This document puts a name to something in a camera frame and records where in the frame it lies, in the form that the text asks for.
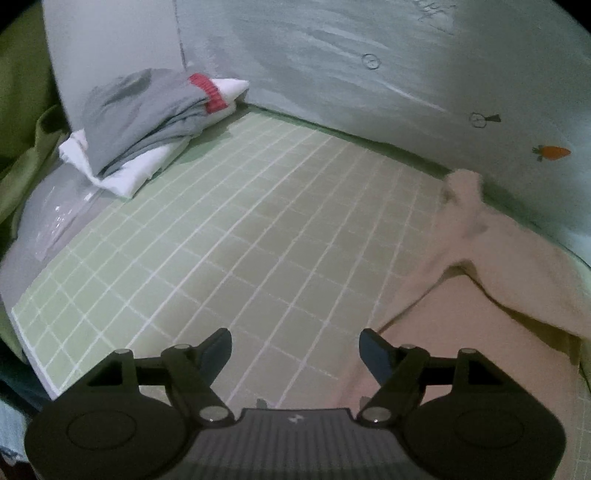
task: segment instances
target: metal bolt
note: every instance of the metal bolt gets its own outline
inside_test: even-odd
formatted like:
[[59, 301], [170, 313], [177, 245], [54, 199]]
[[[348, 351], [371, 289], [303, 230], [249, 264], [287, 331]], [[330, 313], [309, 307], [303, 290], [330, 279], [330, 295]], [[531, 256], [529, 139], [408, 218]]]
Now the metal bolt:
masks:
[[220, 407], [219, 405], [211, 405], [209, 407], [202, 408], [199, 411], [199, 416], [203, 420], [207, 420], [211, 423], [216, 421], [224, 420], [230, 415], [227, 408]]
[[384, 407], [370, 407], [361, 412], [361, 416], [371, 423], [381, 423], [389, 420], [392, 413]]

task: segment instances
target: clear plastic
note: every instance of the clear plastic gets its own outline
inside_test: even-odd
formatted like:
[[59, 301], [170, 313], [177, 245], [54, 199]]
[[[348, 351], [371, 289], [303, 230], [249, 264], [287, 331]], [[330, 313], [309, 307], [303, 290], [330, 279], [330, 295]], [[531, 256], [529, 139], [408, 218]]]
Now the clear plastic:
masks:
[[73, 220], [84, 214], [100, 189], [71, 166], [61, 166], [33, 191], [23, 211], [19, 237], [43, 261]]

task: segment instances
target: pink towel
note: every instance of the pink towel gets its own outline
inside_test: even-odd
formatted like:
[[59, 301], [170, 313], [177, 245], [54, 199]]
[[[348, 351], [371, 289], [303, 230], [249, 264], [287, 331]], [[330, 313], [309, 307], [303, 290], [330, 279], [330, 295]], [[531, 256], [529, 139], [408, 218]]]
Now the pink towel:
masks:
[[[480, 350], [562, 422], [567, 452], [555, 476], [570, 478], [580, 338], [591, 338], [591, 301], [571, 258], [487, 207], [478, 174], [448, 176], [432, 242], [400, 287], [378, 332], [435, 356]], [[329, 406], [359, 410], [378, 384], [356, 360]], [[446, 393], [432, 388], [426, 400]]]

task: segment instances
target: orange carrot sticker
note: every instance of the orange carrot sticker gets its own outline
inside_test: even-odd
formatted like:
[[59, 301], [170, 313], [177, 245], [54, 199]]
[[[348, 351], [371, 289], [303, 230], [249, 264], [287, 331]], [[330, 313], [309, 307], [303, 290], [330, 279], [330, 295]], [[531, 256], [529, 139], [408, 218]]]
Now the orange carrot sticker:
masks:
[[540, 145], [538, 148], [534, 147], [531, 151], [538, 155], [538, 161], [542, 161], [543, 158], [550, 161], [559, 160], [563, 157], [567, 157], [571, 153], [568, 148], [545, 147], [543, 145]]

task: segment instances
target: red stripe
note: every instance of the red stripe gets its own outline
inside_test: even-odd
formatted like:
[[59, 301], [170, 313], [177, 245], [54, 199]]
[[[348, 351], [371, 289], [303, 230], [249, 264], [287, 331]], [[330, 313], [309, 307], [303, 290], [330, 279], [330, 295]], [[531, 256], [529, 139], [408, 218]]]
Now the red stripe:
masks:
[[207, 96], [209, 97], [208, 103], [205, 104], [205, 110], [207, 113], [219, 112], [228, 107], [228, 104], [223, 101], [220, 91], [208, 77], [202, 73], [193, 73], [189, 77], [189, 81], [207, 93]]

